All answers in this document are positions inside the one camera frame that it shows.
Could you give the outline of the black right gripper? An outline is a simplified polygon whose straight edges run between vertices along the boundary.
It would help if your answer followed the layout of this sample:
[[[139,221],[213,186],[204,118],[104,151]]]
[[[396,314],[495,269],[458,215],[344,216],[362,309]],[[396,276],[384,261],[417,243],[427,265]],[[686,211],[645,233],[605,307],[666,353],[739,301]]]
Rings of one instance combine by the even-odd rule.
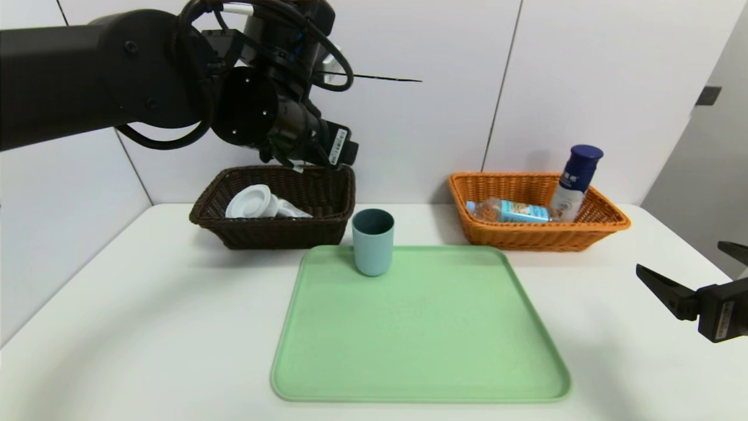
[[[718,249],[748,266],[748,248],[732,241],[719,241]],[[698,331],[713,343],[747,336],[747,278],[694,290],[658,274],[641,264],[636,276],[678,320],[694,322]]]

